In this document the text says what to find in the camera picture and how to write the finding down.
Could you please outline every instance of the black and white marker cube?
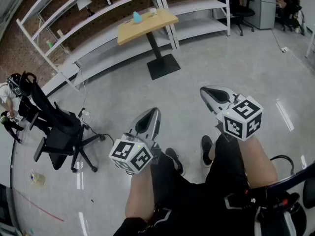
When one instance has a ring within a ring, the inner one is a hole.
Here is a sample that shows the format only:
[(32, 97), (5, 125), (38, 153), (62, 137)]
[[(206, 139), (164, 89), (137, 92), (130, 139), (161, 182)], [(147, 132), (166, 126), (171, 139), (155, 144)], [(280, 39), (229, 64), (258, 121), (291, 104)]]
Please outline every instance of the black and white marker cube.
[(117, 167), (138, 174), (153, 156), (144, 143), (117, 139), (109, 153), (109, 158)]
[(251, 137), (262, 122), (263, 107), (250, 96), (222, 111), (224, 132), (242, 141)]

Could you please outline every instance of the brick wall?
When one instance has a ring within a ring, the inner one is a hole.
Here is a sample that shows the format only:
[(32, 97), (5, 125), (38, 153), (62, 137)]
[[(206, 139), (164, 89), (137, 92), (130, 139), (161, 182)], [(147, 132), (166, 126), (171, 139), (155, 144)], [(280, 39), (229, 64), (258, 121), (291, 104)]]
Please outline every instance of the brick wall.
[[(22, 2), (0, 42), (0, 82), (4, 81), (11, 73), (22, 73), (24, 70), (35, 73), (41, 86), (52, 78), (52, 73), (54, 70), (36, 51), (36, 49), (27, 40), (16, 24), (16, 19), (19, 18), (21, 20), (36, 1), (37, 0), (24, 0)], [(49, 18), (66, 1), (68, 0), (53, 0), (42, 11), (41, 16), (44, 19)], [(104, 6), (107, 6), (105, 0), (92, 1), (93, 3), (91, 3), (90, 9), (95, 12), (102, 9)], [(153, 6), (151, 0), (134, 0), (128, 4), (119, 6), (118, 8), (105, 13), (103, 16), (81, 28), (69, 39), (67, 39), (64, 44), (70, 49), (74, 49), (84, 40), (104, 29), (113, 22), (130, 15), (133, 11), (140, 11), (150, 6)], [(83, 9), (78, 11), (77, 6), (74, 6), (51, 25), (51, 30), (56, 36), (58, 36), (57, 30), (59, 29), (61, 29), (65, 34), (80, 21), (86, 19), (87, 16), (87, 10)], [(24, 26), (30, 35), (33, 35), (38, 30), (39, 20), (36, 16), (33, 16), (24, 24)], [(44, 30), (40, 34), (38, 41), (39, 46), (44, 52), (48, 51), (49, 49), (48, 45), (46, 44), (46, 40), (50, 40), (53, 44), (55, 43), (55, 40), (51, 34)], [(65, 53), (60, 47), (58, 47), (52, 52), (49, 58), (51, 58), (55, 64), (61, 64), (65, 59)]]

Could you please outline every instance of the floor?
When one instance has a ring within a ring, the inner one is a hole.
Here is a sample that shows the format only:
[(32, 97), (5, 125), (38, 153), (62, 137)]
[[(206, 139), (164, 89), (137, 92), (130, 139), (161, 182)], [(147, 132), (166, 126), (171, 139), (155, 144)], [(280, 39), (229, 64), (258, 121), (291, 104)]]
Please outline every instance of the floor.
[[(217, 124), (199, 95), (204, 85), (221, 85), (245, 96), (252, 96), (264, 107), (264, 123), (257, 137), (266, 154), (290, 156), (295, 171), (315, 160), (315, 77), (311, 67), (315, 54), (303, 58), (308, 39), (293, 32), (274, 29), (282, 53), (270, 30), (244, 29), (241, 37), (233, 26), (231, 36), (225, 32), (199, 36), (181, 43), (174, 56), (181, 70), (152, 81), (146, 63), (153, 59), (148, 52), (104, 71), (86, 81), (85, 108), (91, 118), (85, 121), (96, 132), (120, 138), (132, 120), (143, 111), (158, 107), (162, 113), (157, 142), (165, 150), (172, 147), (179, 154), (185, 178), (202, 183), (208, 173), (201, 166), (200, 139), (204, 134), (218, 137)], [(53, 96), (63, 109), (79, 113), (85, 98), (65, 86)], [(285, 121), (279, 106), (286, 112)], [(92, 135), (89, 130), (86, 136)], [(43, 134), (34, 128), (23, 134), (23, 145), (17, 145), (14, 157), (13, 187), (18, 220), (22, 229), (34, 236), (83, 235), (111, 236), (124, 220), (130, 176), (109, 160), (112, 141), (96, 141), (86, 148), (92, 163), (99, 167), (93, 173), (84, 160), (77, 163), (79, 172), (70, 170), (71, 158), (55, 171), (49, 156), (43, 154), (37, 163), (33, 155)], [(279, 178), (289, 176), (285, 160), (274, 161)], [(30, 171), (45, 176), (44, 186), (31, 184)], [(302, 193), (303, 184), (294, 190)], [(306, 210), (308, 227), (315, 208)]]

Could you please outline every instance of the black table base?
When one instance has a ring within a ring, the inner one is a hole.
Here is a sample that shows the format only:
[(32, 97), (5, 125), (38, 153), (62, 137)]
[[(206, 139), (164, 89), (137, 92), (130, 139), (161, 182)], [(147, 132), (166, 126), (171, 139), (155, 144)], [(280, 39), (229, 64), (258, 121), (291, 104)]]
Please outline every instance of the black table base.
[(152, 80), (181, 69), (172, 54), (162, 57), (152, 32), (147, 33), (146, 36), (157, 58), (147, 63)]

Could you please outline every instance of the desk lamp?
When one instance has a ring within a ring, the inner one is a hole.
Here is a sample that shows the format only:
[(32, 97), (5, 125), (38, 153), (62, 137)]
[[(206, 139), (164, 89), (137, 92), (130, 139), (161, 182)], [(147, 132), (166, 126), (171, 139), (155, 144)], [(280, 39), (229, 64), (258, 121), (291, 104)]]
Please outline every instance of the desk lamp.
[(88, 5), (91, 3), (91, 0), (78, 0), (77, 1), (77, 5), (78, 5), (78, 9), (82, 10), (84, 7), (87, 8), (88, 12), (89, 12), (89, 17), (93, 16), (95, 13), (92, 12), (89, 8)]

